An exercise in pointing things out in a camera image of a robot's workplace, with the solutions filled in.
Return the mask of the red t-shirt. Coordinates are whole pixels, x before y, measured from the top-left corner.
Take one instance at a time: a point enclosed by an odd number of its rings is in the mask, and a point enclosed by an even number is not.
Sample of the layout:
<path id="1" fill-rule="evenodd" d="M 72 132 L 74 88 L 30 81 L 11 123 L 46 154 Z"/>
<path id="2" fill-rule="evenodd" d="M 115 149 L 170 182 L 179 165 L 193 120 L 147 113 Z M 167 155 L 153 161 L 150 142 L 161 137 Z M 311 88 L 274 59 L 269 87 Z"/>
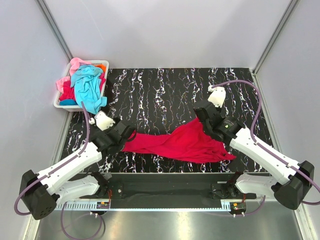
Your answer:
<path id="1" fill-rule="evenodd" d="M 232 161 L 236 158 L 226 151 L 223 143 L 203 132 L 198 119 L 177 127 L 171 134 L 137 133 L 132 141 L 125 143 L 123 151 L 154 154 L 196 164 Z"/>

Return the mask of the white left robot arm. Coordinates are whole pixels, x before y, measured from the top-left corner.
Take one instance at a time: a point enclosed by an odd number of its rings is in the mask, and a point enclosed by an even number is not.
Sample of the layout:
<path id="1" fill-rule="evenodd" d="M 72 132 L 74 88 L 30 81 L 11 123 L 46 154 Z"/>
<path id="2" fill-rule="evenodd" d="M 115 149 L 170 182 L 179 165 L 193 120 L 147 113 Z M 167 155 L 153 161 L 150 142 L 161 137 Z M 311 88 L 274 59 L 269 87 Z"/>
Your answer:
<path id="1" fill-rule="evenodd" d="M 108 180 L 99 172 L 91 172 L 74 180 L 73 177 L 103 158 L 121 152 L 126 142 L 136 136 L 129 122 L 116 119 L 107 129 L 93 125 L 83 147 L 55 165 L 37 173 L 28 170 L 21 177 L 19 196 L 35 220 L 47 217 L 58 205 L 93 196 L 108 194 Z"/>

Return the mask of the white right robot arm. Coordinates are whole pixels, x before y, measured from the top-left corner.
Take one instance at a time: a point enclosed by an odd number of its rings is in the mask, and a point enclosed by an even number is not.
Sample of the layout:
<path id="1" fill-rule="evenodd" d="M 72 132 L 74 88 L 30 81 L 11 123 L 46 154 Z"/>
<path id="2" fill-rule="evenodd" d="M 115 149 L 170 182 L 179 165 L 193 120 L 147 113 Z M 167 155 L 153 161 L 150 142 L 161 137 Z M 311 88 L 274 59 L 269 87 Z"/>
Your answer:
<path id="1" fill-rule="evenodd" d="M 237 173 L 227 185 L 230 197 L 263 195 L 274 197 L 290 210 L 298 209 L 312 187 L 315 172 L 312 163 L 307 160 L 298 162 L 281 154 L 256 138 L 236 118 L 222 117 L 221 110 L 208 100 L 198 102 L 193 110 L 207 136 L 247 155 L 271 175 Z"/>

